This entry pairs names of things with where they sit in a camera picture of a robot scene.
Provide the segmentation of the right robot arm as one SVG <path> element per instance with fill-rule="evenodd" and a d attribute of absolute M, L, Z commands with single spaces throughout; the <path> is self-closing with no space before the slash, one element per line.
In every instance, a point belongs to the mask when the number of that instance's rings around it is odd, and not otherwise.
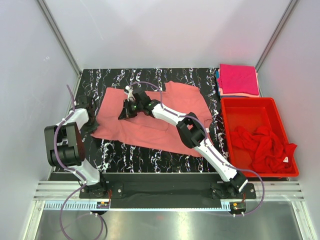
<path fill-rule="evenodd" d="M 124 93 L 127 99 L 123 101 L 119 120 L 134 118 L 142 112 L 146 116 L 175 126 L 181 142 L 187 148 L 195 150 L 213 166 L 226 184 L 230 197 L 236 199 L 244 194 L 247 178 L 216 150 L 209 140 L 206 128 L 193 112 L 175 111 L 164 105 L 161 100 L 151 99 L 141 88 L 133 89 L 131 86 L 126 86 Z"/>

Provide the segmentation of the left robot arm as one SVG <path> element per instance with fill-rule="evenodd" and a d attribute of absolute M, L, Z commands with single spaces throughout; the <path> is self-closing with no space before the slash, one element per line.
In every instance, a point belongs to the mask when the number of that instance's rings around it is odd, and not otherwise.
<path fill-rule="evenodd" d="M 70 109 L 66 119 L 44 129 L 47 160 L 50 166 L 62 168 L 78 178 L 81 192 L 93 198 L 103 198 L 108 186 L 102 173 L 86 159 L 81 131 L 94 133 L 99 124 L 92 97 L 81 95 Z"/>

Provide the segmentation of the salmon pink t shirt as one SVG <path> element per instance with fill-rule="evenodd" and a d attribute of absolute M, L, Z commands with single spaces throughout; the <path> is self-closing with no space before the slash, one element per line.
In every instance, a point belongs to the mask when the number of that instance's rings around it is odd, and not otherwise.
<path fill-rule="evenodd" d="M 164 105 L 175 111 L 194 113 L 206 128 L 213 121 L 208 105 L 196 86 L 169 81 L 165 83 L 165 91 L 162 93 L 147 91 L 147 95 L 152 100 L 162 100 Z M 142 112 L 134 118 L 118 120 L 126 97 L 122 89 L 106 89 L 96 118 L 99 127 L 92 133 L 92 137 L 193 157 L 200 156 L 182 143 L 175 126 L 163 120 L 146 116 Z"/>

